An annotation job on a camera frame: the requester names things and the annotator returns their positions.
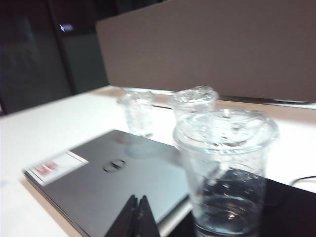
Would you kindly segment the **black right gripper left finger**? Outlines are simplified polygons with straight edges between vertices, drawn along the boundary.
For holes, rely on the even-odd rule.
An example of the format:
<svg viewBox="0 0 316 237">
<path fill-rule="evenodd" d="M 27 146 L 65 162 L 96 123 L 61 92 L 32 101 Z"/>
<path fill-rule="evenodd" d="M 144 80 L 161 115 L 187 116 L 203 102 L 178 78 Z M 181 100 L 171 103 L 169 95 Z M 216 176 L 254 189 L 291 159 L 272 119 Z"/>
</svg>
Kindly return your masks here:
<svg viewBox="0 0 316 237">
<path fill-rule="evenodd" d="M 105 234 L 105 237 L 129 237 L 132 233 L 138 199 L 131 195 L 119 215 Z"/>
</svg>

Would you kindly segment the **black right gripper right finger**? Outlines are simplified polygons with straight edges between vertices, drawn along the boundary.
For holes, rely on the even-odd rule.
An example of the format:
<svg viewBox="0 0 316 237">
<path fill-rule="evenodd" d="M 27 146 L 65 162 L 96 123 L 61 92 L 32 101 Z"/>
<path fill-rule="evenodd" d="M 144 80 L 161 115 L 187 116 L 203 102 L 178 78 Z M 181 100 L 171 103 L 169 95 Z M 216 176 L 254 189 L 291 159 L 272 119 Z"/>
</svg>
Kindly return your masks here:
<svg viewBox="0 0 316 237">
<path fill-rule="evenodd" d="M 143 196 L 140 199 L 135 221 L 136 237 L 160 237 L 157 224 L 152 214 L 148 199 Z"/>
</svg>

